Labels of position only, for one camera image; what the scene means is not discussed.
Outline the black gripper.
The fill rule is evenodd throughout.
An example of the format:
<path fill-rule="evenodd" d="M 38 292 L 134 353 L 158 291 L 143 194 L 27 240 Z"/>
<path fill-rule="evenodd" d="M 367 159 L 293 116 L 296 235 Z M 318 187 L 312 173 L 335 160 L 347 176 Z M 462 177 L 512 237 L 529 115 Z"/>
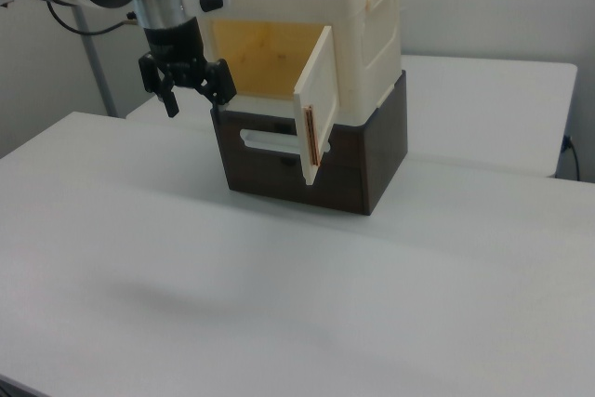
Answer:
<path fill-rule="evenodd" d="M 194 88 L 214 108 L 229 103 L 237 94 L 226 60 L 205 60 L 197 19 L 168 29 L 145 29 L 150 51 L 139 58 L 144 89 L 165 105 L 170 118 L 179 113 L 174 86 Z"/>

